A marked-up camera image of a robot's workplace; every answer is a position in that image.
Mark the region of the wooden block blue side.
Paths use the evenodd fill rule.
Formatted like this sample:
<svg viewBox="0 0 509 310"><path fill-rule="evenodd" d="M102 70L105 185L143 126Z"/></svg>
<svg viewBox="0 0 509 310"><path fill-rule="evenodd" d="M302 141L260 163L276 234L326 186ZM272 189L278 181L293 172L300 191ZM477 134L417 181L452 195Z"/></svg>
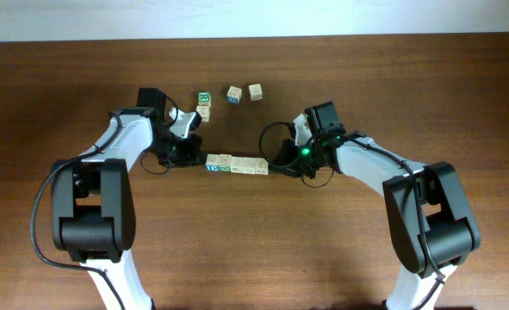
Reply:
<svg viewBox="0 0 509 310"><path fill-rule="evenodd" d="M208 171L219 171L219 158L218 154L208 154L205 162L206 169Z"/></svg>

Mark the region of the wooden block green side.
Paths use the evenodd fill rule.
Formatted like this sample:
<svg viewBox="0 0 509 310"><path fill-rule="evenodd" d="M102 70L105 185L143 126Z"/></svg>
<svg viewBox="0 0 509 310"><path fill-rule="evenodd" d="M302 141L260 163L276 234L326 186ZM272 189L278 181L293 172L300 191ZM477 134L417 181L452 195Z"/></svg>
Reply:
<svg viewBox="0 0 509 310"><path fill-rule="evenodd" d="M230 172L231 161L233 156L230 154L220 154L218 157L219 171Z"/></svg>

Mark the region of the small wooden block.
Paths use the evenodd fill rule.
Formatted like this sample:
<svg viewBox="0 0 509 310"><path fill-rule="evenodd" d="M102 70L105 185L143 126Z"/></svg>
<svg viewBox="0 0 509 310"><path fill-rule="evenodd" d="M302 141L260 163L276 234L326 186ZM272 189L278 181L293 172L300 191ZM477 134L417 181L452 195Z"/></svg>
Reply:
<svg viewBox="0 0 509 310"><path fill-rule="evenodd" d="M257 175L269 174L269 164L264 158L256 158L255 173Z"/></svg>

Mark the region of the wooden block blue edge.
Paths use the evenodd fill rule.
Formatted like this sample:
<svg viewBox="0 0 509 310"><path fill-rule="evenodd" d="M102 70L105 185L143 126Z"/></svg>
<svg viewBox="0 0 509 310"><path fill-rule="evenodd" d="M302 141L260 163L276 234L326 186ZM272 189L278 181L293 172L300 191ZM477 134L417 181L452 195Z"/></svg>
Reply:
<svg viewBox="0 0 509 310"><path fill-rule="evenodd" d="M254 175L256 173L256 163L257 160L255 158L242 158L242 170L245 174L252 174Z"/></svg>

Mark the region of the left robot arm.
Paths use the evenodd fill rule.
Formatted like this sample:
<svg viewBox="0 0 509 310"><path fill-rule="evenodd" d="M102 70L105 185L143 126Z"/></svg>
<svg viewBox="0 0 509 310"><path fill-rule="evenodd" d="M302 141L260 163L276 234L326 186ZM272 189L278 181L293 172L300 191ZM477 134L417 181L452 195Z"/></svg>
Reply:
<svg viewBox="0 0 509 310"><path fill-rule="evenodd" d="M202 164L202 122L163 91L141 88L136 105L111 113L100 139L53 167L55 247L88 272L108 309L153 309L134 265L136 214L128 172L148 152L166 170Z"/></svg>

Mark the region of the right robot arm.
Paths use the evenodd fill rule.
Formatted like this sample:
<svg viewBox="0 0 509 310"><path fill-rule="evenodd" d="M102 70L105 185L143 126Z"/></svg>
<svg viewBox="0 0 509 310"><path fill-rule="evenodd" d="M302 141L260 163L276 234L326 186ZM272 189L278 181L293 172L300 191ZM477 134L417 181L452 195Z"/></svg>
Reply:
<svg viewBox="0 0 509 310"><path fill-rule="evenodd" d="M290 136L269 162L272 170L306 179L329 167L383 197L401 267L382 307L433 309L445 282L481 245L456 169L403 158L364 133L348 132L333 102L306 108L285 126Z"/></svg>

